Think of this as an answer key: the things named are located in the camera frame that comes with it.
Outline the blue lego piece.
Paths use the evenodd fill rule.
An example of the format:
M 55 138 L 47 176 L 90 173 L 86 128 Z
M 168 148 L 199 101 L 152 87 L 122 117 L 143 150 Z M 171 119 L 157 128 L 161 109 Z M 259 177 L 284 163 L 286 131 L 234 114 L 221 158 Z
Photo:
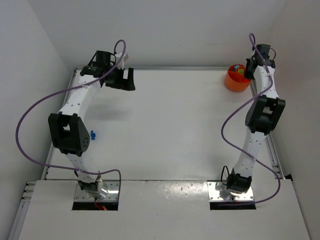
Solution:
M 96 139 L 96 133 L 93 130 L 90 131 L 90 137 L 91 137 L 91 140 Z

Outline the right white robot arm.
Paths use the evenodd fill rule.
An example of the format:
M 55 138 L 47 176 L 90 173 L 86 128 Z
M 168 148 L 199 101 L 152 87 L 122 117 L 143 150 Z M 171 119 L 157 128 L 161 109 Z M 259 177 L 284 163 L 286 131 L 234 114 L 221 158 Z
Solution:
M 255 81 L 257 97 L 245 117 L 247 131 L 240 157 L 226 180 L 226 188 L 236 196 L 250 189 L 261 145 L 276 128 L 286 106 L 286 101 L 280 99 L 276 91 L 276 65 L 269 56 L 271 49 L 270 45 L 258 44 L 245 67 L 245 77 Z

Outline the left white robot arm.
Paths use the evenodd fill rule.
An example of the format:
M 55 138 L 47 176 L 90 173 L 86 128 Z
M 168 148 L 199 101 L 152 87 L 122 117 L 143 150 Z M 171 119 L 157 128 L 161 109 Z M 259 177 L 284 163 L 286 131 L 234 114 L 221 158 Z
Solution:
M 77 74 L 77 88 L 71 91 L 65 105 L 48 117 L 53 146 L 72 163 L 80 189 L 96 200 L 107 196 L 107 185 L 86 153 L 91 134 L 84 124 L 84 117 L 95 94 L 103 86 L 124 91 L 136 89 L 133 68 L 129 68 L 127 77 L 124 77 L 127 59 L 127 53 L 98 50 Z

